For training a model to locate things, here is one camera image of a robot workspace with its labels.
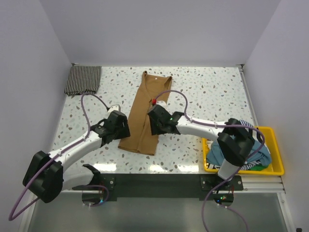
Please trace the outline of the tan tank top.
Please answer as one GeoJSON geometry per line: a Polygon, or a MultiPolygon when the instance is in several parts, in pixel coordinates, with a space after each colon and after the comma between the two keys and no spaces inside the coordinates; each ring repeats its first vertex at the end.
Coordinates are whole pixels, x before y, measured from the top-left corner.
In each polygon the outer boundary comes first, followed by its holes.
{"type": "Polygon", "coordinates": [[[130,136],[120,140],[119,149],[153,156],[158,144],[158,136],[152,135],[149,116],[149,109],[152,107],[152,100],[158,97],[160,101],[168,101],[169,93],[161,92],[171,89],[172,77],[160,77],[143,72],[141,84],[137,90],[135,99],[131,106],[128,117],[130,136]]]}

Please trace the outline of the black white striped tank top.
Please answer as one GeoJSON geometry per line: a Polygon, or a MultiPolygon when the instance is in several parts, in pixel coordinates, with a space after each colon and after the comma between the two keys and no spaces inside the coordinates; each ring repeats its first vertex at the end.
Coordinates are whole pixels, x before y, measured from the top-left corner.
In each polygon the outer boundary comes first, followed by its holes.
{"type": "Polygon", "coordinates": [[[97,93],[100,87],[101,69],[101,66],[72,66],[64,93],[68,96],[97,93]]]}

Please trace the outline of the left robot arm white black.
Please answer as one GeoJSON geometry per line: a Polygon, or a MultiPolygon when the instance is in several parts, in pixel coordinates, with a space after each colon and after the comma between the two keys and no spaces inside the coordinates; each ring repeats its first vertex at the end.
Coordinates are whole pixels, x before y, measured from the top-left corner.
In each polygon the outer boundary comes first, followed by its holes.
{"type": "Polygon", "coordinates": [[[66,170],[88,153],[113,140],[130,136],[127,116],[113,110],[108,117],[90,127],[79,139],[50,153],[37,152],[27,169],[23,185],[44,203],[53,201],[61,191],[85,186],[96,189],[101,184],[100,171],[83,164],[85,171],[67,174],[66,170]]]}

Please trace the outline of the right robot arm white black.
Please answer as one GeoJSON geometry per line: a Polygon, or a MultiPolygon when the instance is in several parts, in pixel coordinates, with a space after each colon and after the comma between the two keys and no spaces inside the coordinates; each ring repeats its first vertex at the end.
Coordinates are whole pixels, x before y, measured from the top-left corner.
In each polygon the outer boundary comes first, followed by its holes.
{"type": "Polygon", "coordinates": [[[234,176],[248,158],[254,138],[241,123],[230,118],[227,122],[210,122],[189,117],[182,112],[170,114],[163,106],[155,104],[148,112],[152,135],[193,135],[217,142],[224,156],[215,178],[217,188],[227,189],[234,176]]]}

